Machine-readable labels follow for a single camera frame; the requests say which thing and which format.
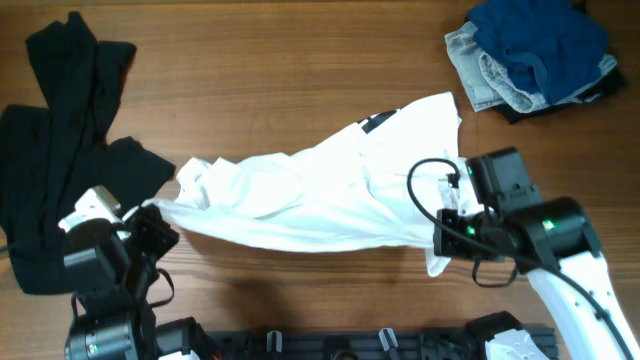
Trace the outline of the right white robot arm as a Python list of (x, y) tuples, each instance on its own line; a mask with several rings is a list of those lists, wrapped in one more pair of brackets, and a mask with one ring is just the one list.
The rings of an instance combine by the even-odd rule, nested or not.
[(573, 199), (502, 201), (485, 212), (430, 215), (437, 254), (511, 258), (554, 319), (574, 359), (636, 359), (639, 345), (616, 298), (602, 246)]

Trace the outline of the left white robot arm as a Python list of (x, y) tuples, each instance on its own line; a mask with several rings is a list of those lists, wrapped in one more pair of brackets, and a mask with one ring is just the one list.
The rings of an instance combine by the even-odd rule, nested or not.
[(64, 348), (67, 359), (161, 359), (166, 356), (220, 359), (222, 352), (194, 318), (163, 325), (154, 310), (171, 296), (150, 302), (161, 277), (157, 262), (179, 235), (151, 205), (125, 221), (85, 220), (66, 232), (65, 274), (71, 282), (73, 321)]

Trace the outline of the white t-shirt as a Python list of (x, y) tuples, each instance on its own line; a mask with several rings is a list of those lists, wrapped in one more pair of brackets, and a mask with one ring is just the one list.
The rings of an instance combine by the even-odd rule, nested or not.
[(285, 252), (421, 248), (430, 276), (448, 259), (435, 253), (432, 217), (442, 208), (479, 210), (462, 169), (461, 120), (445, 92), (350, 124), (314, 147), (234, 163), (190, 159), (180, 192), (155, 199), (163, 218), (183, 229)]

